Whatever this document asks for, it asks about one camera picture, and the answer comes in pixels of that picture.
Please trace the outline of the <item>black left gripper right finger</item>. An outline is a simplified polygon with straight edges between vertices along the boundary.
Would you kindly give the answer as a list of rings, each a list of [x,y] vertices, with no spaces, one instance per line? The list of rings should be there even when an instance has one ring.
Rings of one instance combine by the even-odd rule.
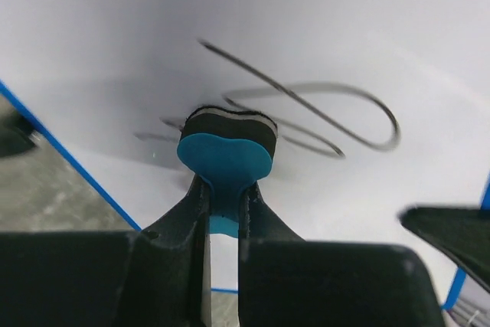
[[[240,199],[242,326],[442,326],[430,275],[395,244],[307,241],[264,202]]]

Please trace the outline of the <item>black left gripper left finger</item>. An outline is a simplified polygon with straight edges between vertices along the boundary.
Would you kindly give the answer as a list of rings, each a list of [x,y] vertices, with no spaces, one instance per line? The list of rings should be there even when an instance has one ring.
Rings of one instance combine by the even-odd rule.
[[[208,186],[142,231],[4,232],[3,326],[209,326]]]

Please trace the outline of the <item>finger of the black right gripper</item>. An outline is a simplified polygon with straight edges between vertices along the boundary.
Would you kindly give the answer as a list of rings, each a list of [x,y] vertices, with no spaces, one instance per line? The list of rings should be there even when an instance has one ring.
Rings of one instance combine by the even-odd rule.
[[[398,218],[489,291],[489,210],[413,206]]]

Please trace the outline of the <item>blue black whiteboard eraser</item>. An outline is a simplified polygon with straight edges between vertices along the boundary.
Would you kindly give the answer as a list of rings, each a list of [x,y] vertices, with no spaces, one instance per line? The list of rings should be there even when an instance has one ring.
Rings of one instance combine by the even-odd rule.
[[[241,195],[271,172],[277,139],[276,123],[254,110],[205,105],[185,120],[177,155],[210,187],[212,234],[238,237]]]

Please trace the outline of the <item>blue framed whiteboard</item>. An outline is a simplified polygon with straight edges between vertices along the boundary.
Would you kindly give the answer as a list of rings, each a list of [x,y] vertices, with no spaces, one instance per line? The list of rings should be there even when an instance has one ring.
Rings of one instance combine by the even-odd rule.
[[[177,125],[275,119],[267,204],[311,240],[414,249],[444,306],[456,265],[397,220],[479,205],[489,0],[1,0],[1,92],[133,226],[186,192]]]

